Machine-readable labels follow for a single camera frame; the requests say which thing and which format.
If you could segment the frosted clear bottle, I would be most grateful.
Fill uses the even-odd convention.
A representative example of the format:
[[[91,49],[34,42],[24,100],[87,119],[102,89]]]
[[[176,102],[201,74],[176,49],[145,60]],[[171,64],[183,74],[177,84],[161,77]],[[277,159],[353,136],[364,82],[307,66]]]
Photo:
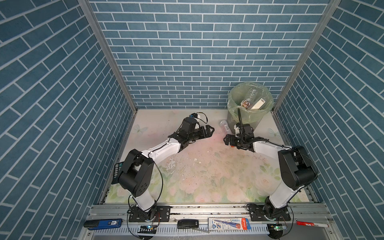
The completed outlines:
[[[260,98],[255,104],[251,107],[251,110],[259,110],[266,103],[263,98]]]

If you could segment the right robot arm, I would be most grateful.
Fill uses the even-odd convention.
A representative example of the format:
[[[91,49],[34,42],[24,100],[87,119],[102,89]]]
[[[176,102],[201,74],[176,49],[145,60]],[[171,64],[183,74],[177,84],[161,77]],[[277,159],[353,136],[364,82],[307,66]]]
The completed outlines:
[[[302,146],[284,146],[262,137],[255,137],[249,124],[235,125],[235,135],[226,135],[227,146],[266,155],[279,161],[281,183],[266,198],[264,214],[268,219],[279,217],[287,209],[289,201],[318,176],[318,168]]]

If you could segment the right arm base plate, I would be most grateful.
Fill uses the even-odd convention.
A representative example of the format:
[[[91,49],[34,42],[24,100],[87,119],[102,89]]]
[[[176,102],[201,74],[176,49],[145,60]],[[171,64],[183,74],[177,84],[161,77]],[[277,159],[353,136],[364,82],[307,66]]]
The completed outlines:
[[[285,220],[290,221],[291,216],[289,214],[288,207],[277,209],[271,204],[265,205],[256,205],[256,204],[247,204],[246,210],[249,211],[251,221],[277,221]]]

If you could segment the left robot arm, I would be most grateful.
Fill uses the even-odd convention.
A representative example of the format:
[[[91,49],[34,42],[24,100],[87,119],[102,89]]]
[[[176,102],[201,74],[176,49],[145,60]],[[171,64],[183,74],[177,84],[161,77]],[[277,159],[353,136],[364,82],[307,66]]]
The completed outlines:
[[[148,191],[154,168],[195,141],[210,138],[214,131],[207,121],[200,119],[200,113],[193,113],[163,143],[143,151],[131,150],[114,179],[131,193],[141,211],[150,212],[158,202]]]

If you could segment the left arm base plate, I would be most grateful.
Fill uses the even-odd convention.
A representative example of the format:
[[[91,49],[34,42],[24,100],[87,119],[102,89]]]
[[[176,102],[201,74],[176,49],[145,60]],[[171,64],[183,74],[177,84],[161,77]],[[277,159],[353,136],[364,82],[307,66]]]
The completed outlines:
[[[169,222],[170,219],[170,206],[157,206],[155,205],[148,211],[143,211],[137,206],[131,206],[128,213],[128,221],[130,223],[139,222]]]

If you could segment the pink label red cap bottle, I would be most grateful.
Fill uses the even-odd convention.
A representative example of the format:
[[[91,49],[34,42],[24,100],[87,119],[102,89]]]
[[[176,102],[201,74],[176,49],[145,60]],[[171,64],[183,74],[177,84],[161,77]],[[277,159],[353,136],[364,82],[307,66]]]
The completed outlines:
[[[225,145],[229,146],[231,143],[232,131],[229,127],[228,122],[226,120],[221,120],[220,127],[222,128],[222,130],[225,134],[223,141],[224,141]]]

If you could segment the brown coffee bottle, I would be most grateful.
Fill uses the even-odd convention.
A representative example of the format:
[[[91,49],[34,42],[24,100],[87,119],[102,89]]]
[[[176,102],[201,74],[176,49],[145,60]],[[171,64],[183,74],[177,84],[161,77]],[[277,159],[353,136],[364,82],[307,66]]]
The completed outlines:
[[[250,109],[252,107],[252,105],[253,105],[252,101],[249,101],[249,100],[243,100],[241,102],[241,106],[247,110]]]

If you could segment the clear crushed water bottle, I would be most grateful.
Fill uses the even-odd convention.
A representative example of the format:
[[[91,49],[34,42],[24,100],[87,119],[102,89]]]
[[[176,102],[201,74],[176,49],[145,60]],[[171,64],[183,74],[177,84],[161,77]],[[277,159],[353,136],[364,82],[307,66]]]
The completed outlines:
[[[259,91],[257,89],[249,89],[249,91],[245,95],[244,100],[249,100],[249,101],[252,101],[252,103],[254,103],[258,96],[258,92]]]

